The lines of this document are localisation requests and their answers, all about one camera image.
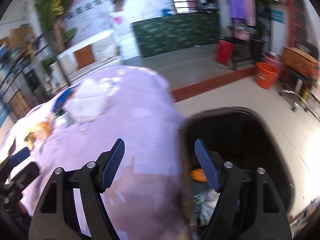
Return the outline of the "black trash bin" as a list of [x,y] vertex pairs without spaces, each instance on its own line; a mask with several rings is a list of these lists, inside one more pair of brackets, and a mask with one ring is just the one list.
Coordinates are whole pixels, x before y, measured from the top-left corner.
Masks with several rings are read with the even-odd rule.
[[[195,154],[202,139],[219,164],[219,200],[208,225],[194,213],[193,196],[200,188],[189,173],[201,168]],[[288,166],[262,118],[244,107],[197,113],[180,130],[184,198],[192,231],[200,239],[291,239],[288,214],[294,187]]]

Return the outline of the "white purple trash in bin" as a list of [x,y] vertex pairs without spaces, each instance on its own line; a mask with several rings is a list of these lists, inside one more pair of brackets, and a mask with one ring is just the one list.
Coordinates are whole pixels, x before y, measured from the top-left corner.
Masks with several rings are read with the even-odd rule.
[[209,224],[211,216],[217,205],[220,194],[214,189],[202,191],[200,194],[193,196],[194,213],[197,222],[201,226]]

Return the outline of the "orange peel in bin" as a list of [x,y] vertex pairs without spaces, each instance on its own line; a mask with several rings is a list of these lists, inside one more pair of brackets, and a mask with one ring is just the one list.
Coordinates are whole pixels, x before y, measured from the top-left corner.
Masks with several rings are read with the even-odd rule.
[[192,170],[189,173],[189,176],[194,181],[197,181],[197,182],[200,182],[200,183],[206,183],[207,182],[207,178],[206,178],[206,176],[204,174],[203,169],[201,169],[201,168],[197,168],[197,169]]

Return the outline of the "purple floral bed sheet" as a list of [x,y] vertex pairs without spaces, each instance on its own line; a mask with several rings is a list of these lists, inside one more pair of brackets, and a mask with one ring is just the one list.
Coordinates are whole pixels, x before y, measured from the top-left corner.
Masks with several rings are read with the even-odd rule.
[[40,175],[23,191],[32,215],[50,176],[58,167],[82,168],[109,151],[117,139],[124,157],[109,189],[102,194],[120,239],[182,239],[187,222],[181,208],[178,129],[183,118],[174,107],[165,78],[144,67],[101,68],[84,80],[103,81],[112,95],[95,120],[55,128],[28,161]]

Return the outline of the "yellow snack packet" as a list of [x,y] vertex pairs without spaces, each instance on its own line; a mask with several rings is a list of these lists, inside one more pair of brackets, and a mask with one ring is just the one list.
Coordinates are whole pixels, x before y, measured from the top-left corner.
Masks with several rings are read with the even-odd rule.
[[32,151],[35,141],[44,142],[49,138],[51,133],[51,123],[48,121],[43,121],[36,124],[28,131],[27,136],[24,138],[24,142],[27,143],[27,148],[29,149],[29,151]]

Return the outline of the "white face mask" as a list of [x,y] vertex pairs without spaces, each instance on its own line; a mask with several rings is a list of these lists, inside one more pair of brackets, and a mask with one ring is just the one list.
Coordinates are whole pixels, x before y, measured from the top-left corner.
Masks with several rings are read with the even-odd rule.
[[85,79],[73,88],[71,98],[64,103],[62,109],[75,122],[92,122],[105,112],[111,97],[119,89],[119,85],[110,78],[99,81]]

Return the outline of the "blue snack wrapper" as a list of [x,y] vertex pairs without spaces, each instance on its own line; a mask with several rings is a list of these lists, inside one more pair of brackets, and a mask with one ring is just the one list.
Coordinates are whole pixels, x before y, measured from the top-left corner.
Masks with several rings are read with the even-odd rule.
[[57,98],[57,100],[55,101],[52,107],[53,113],[57,114],[57,113],[64,112],[63,106],[69,99],[72,98],[74,92],[76,91],[76,88],[77,86],[69,87],[62,92],[62,94]]

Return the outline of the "orange plastic bucket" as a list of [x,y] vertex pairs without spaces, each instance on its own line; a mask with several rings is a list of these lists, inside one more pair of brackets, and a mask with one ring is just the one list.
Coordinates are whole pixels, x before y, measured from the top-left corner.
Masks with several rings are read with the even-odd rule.
[[256,66],[256,83],[263,89],[270,89],[278,77],[277,68],[264,62],[257,62]]

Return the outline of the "white wicker sofa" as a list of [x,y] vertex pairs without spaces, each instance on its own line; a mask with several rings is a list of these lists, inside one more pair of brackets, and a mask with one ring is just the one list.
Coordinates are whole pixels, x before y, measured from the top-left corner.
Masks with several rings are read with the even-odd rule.
[[57,56],[68,80],[73,82],[100,67],[121,64],[119,38],[113,29],[89,37]]

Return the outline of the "red bag on floor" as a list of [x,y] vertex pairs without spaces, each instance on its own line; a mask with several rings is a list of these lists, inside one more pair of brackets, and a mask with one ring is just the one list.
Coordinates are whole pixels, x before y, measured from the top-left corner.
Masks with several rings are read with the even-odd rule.
[[226,40],[219,40],[215,60],[227,66],[232,56],[233,47],[233,43]]

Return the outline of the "orange sofa cushion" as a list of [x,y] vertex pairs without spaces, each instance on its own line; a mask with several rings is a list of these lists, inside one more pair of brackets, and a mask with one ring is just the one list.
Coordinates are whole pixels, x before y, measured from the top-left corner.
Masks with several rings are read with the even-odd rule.
[[87,67],[90,64],[95,63],[95,58],[91,45],[87,45],[74,52],[74,56],[77,63],[77,70]]

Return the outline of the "black metal rack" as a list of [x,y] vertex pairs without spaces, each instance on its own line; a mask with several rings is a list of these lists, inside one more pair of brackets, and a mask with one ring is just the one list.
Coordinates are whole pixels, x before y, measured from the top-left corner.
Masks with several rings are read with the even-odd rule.
[[263,55],[265,41],[258,37],[258,32],[248,26],[236,24],[231,27],[233,52],[231,55],[232,70],[244,61],[257,62]]

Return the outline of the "pink plastic basin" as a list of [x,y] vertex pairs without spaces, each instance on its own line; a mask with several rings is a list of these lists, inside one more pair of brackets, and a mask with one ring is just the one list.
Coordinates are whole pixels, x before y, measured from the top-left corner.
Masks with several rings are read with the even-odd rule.
[[278,70],[279,75],[282,73],[284,64],[280,61],[280,58],[277,54],[266,53],[264,57],[264,61],[265,63],[274,66]]

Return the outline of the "orange cushioned stool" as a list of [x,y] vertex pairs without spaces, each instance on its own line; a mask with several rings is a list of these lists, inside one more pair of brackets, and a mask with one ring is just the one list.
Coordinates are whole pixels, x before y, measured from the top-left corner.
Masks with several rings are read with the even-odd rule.
[[309,42],[297,43],[294,47],[284,47],[281,62],[286,67],[279,95],[294,96],[291,111],[295,112],[300,107],[305,112],[309,110],[307,100],[311,88],[315,86],[319,75],[319,51]]

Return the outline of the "green patterned mattress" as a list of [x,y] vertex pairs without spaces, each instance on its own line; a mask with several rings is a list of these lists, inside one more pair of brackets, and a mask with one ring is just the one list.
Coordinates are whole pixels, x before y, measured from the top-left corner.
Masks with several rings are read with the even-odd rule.
[[189,13],[132,23],[142,58],[170,51],[215,44],[220,37],[218,13]]

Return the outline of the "red wooden ladder shelf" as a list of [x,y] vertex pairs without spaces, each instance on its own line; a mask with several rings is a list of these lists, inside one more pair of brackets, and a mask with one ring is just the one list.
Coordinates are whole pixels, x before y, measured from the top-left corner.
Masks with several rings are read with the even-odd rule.
[[289,45],[295,47],[306,41],[306,19],[303,0],[287,0],[289,14]]

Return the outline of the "purple hanging towel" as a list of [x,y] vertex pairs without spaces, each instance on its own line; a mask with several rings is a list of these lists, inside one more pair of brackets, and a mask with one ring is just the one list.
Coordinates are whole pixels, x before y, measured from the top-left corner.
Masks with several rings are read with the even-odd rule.
[[246,23],[244,0],[228,0],[229,16],[234,23]]

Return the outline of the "pink hanging towel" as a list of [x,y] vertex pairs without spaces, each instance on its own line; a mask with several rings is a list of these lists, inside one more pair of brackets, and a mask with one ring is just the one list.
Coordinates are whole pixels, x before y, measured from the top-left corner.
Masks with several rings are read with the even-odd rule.
[[256,25],[256,7],[255,0],[244,0],[246,24],[249,26]]

